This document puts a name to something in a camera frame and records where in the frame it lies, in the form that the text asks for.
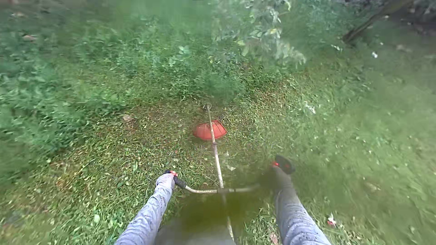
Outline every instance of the black handle grip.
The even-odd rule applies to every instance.
[[[164,172],[164,174],[169,174],[169,173],[171,173],[169,170],[166,170],[165,172]],[[181,180],[181,179],[179,179],[177,176],[174,176],[174,183],[178,186],[178,187],[180,187],[180,188],[182,188],[182,189],[184,189],[185,187],[186,187],[186,183],[183,181],[183,180]]]

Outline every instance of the string trimmer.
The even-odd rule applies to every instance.
[[[224,182],[223,182],[222,174],[221,174],[221,166],[220,166],[219,157],[218,157],[217,143],[216,143],[215,139],[219,139],[219,138],[223,137],[227,133],[227,130],[224,128],[224,126],[218,120],[212,121],[211,111],[210,111],[211,107],[212,107],[212,105],[210,103],[206,104],[203,107],[203,108],[207,109],[209,122],[197,125],[197,127],[194,130],[194,136],[196,136],[202,140],[211,140],[212,141],[212,150],[213,150],[214,157],[215,157],[215,166],[216,166],[217,175],[218,175],[219,188],[214,189],[214,190],[196,190],[196,189],[193,189],[193,188],[189,187],[188,185],[186,185],[186,182],[179,179],[177,176],[174,177],[174,182],[178,187],[185,189],[185,190],[192,192],[192,193],[197,193],[197,194],[219,193],[222,196],[224,206],[226,206],[226,204],[227,204],[227,200],[226,200],[226,196],[225,196],[226,193],[252,191],[252,190],[260,187],[260,184],[256,184],[256,185],[249,186],[249,187],[243,187],[243,188],[224,188]],[[280,155],[276,156],[276,160],[275,160],[275,162],[273,162],[273,165],[280,167],[287,174],[290,174],[291,172],[293,172],[293,169],[290,165],[289,160],[287,158],[280,156]],[[231,238],[234,240],[232,224],[230,221],[230,217],[228,215],[227,215],[227,229],[228,229],[228,232],[230,233]]]

